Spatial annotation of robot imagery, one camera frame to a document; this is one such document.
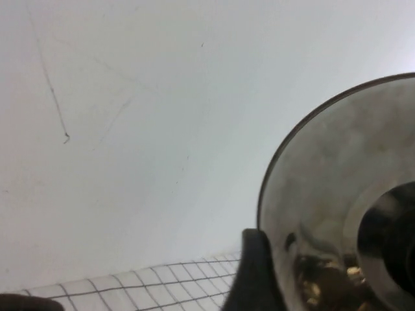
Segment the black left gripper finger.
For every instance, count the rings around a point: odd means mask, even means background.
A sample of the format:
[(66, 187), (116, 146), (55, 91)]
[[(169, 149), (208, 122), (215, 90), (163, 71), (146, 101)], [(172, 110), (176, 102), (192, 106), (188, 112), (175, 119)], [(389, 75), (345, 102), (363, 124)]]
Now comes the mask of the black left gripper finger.
[(241, 261), (223, 310), (286, 310), (266, 234), (258, 229), (245, 229), (242, 240)]

